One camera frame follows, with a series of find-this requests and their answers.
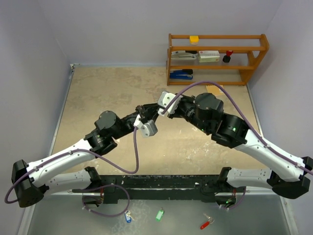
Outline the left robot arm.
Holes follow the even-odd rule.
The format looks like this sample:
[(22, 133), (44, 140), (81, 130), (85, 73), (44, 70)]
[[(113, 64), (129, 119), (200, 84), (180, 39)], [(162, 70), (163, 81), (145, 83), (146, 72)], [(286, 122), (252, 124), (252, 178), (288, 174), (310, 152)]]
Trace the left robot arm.
[(99, 190), (101, 181), (96, 170), (85, 169), (77, 173), (65, 171), (84, 162), (103, 159), (117, 147), (116, 139), (138, 130), (145, 137), (157, 133), (156, 119), (163, 112), (158, 104), (136, 107), (135, 112), (119, 118), (113, 111), (104, 111), (94, 123), (95, 129), (70, 147), (49, 157), (27, 163), (19, 160), (13, 164), (12, 187), (16, 199), (5, 202), (18, 203), (21, 208), (30, 207), (41, 201), (45, 195), (67, 189)]

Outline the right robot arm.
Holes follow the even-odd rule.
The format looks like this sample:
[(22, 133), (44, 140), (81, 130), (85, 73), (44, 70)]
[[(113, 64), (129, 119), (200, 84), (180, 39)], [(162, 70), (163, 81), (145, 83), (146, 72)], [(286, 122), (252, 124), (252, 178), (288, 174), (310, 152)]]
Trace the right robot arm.
[(230, 191), (239, 187), (269, 188), (276, 194), (296, 199), (307, 193), (310, 180), (304, 169), (312, 170), (310, 157), (296, 157), (279, 147), (262, 143), (247, 123), (238, 116), (224, 112), (223, 101), (211, 93), (197, 97), (167, 94), (160, 100), (169, 118), (183, 118), (217, 144), (248, 154), (266, 166), (259, 170), (224, 167), (217, 180), (218, 188)]

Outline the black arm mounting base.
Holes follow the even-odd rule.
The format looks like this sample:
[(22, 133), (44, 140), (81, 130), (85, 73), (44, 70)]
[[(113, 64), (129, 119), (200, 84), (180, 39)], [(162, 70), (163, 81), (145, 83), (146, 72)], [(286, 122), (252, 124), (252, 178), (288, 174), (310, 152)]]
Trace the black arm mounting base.
[(100, 192), (100, 186), (109, 185), (104, 189), (104, 203), (116, 204), (118, 200), (197, 200), (215, 203), (222, 195), (237, 194), (244, 187), (234, 188), (220, 181), (218, 175), (101, 175), (99, 183), (92, 183), (87, 189)]

